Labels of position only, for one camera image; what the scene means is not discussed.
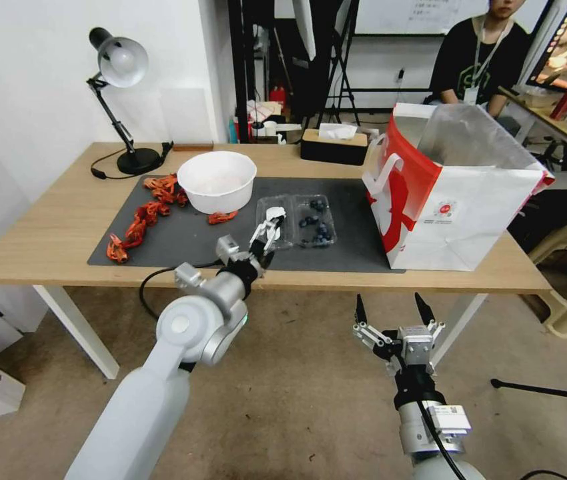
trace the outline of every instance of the desk lamp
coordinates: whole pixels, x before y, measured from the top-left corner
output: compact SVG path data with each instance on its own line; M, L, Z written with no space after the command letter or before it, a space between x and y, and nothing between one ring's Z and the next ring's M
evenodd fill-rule
M130 132L115 118L101 96L101 90L112 85L127 88L141 81L148 70L148 54L134 40L113 37L108 30L97 27L90 30L90 43L97 49L99 73L87 80L87 84L97 96L99 103L112 121L112 126L125 143L126 152L117 159L117 167L122 173L140 175L154 170L162 164L162 158L153 149L136 149Z

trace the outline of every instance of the desk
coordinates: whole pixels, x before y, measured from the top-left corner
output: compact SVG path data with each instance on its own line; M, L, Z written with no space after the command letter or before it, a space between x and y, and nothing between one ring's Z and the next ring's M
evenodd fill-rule
M530 121L527 122L525 125L522 125L522 128L517 132L515 138L519 142L523 142L530 129L536 122L541 123L545 127L548 128L552 133L557 134L563 141L567 143L567 119L557 121L550 118L550 114L554 107L543 107L543 108L536 108L536 107L529 107L523 100L521 95L517 95L509 89L505 89L503 87L499 87L499 93L504 95L508 98L508 101L511 105L515 106L520 110L525 111Z
M158 148L157 145L146 145ZM119 365L63 290L65 285L138 287L154 268L88 265L92 250L105 233L138 179L99 180L90 163L120 148L116 143L94 143L0 239L0 283L34 285L70 334L108 378ZM262 177L359 178L363 167L301 160L297 145L217 145L215 149L250 156ZM196 152L172 151L154 173L168 174ZM116 175L114 160L104 169ZM204 275L212 276L209 269ZM162 275L148 287L174 287ZM408 271L397 273L335 273L268 271L253 285L260 289L343 291L437 291L464 293L453 308L435 363L446 352L488 293L539 293L550 286L526 254L505 233L474 272Z

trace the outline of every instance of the paper bag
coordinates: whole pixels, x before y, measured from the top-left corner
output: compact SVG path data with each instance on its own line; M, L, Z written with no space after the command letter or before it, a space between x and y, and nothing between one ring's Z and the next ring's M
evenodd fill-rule
M395 117L429 117L418 149ZM484 110L397 104L362 180L391 268L475 270L553 176Z

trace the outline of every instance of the lamp base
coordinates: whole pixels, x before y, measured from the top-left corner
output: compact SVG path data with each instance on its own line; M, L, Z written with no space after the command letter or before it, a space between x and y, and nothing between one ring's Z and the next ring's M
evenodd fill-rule
M117 159L117 167L122 173L140 175L161 167L161 155L153 149L135 149L134 153L126 152Z

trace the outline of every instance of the lamp shade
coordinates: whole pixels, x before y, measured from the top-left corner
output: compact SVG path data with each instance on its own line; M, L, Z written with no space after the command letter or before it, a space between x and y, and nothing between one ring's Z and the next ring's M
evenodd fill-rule
M97 64L101 76L115 87L131 87L141 81L148 70L148 54L134 40L113 37L108 30L90 30L90 43L97 49Z

